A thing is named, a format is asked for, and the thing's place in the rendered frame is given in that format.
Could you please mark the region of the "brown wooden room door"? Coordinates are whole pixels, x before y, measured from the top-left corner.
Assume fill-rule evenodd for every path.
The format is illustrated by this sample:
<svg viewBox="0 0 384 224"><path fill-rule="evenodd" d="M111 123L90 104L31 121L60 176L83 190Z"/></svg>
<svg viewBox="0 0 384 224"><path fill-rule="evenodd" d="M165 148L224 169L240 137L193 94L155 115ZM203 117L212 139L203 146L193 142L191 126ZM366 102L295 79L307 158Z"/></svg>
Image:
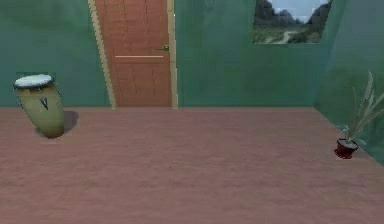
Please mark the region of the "brown wooden room door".
<svg viewBox="0 0 384 224"><path fill-rule="evenodd" d="M176 108L175 0L87 1L111 107Z"/></svg>

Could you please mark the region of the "window with mountain view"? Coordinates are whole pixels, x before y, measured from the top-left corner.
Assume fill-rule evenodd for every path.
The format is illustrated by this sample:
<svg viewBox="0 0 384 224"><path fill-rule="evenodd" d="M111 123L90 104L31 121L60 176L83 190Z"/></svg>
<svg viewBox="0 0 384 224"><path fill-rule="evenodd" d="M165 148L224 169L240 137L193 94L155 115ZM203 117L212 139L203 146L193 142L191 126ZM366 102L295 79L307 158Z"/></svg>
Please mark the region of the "window with mountain view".
<svg viewBox="0 0 384 224"><path fill-rule="evenodd" d="M333 0L256 0L254 44L318 44Z"/></svg>

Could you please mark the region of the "olive conga drum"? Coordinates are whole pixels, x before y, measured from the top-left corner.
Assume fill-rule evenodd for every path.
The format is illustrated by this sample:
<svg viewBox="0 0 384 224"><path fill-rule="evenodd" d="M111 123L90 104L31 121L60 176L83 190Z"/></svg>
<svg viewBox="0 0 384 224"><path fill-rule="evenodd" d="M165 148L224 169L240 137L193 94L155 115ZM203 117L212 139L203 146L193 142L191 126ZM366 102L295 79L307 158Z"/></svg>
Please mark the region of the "olive conga drum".
<svg viewBox="0 0 384 224"><path fill-rule="evenodd" d="M55 78L36 74L18 78L13 84L17 102L36 129L47 138L64 133L64 110Z"/></svg>

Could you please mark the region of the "plant in red pot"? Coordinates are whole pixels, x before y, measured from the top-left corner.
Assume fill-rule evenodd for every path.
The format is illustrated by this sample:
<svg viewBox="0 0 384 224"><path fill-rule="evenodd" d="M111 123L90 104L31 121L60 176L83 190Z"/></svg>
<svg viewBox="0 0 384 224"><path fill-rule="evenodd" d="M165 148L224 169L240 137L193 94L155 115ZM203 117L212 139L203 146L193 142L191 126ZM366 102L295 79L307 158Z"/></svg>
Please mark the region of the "plant in red pot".
<svg viewBox="0 0 384 224"><path fill-rule="evenodd" d="M359 143L365 145L365 141L358 138L358 134L376 117L384 114L384 108L378 109L384 101L384 92L376 97L373 87L374 77L368 72L367 85L361 100L357 100L356 89L353 88L354 107L352 120L349 125L341 125L340 129L344 137L337 140L334 153L341 159L351 159L352 154L360 148Z"/></svg>

